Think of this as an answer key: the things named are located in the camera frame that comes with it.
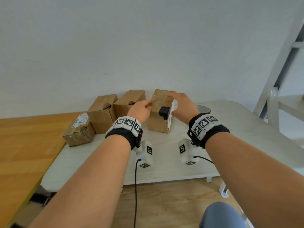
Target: white wall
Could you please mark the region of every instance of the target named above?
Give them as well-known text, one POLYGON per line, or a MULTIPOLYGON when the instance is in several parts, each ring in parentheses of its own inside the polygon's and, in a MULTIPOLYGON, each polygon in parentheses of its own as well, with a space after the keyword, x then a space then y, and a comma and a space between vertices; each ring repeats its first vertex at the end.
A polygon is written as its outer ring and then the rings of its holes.
POLYGON ((301 0, 0 0, 0 118, 156 88, 253 110, 301 0))

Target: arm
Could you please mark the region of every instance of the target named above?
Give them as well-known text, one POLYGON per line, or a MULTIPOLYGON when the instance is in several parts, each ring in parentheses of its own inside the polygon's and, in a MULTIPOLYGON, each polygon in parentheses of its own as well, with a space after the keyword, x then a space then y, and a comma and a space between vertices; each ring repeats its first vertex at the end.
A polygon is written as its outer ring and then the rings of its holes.
MULTIPOLYGON (((137 102, 128 115, 144 123, 151 110, 145 106, 150 102, 137 102)), ((107 137, 29 227, 110 227, 130 152, 123 136, 107 137)))
MULTIPOLYGON (((185 94, 172 115, 189 121, 199 111, 185 94)), ((208 139, 206 151, 234 198, 255 227, 302 227, 304 177, 227 132, 208 139)))

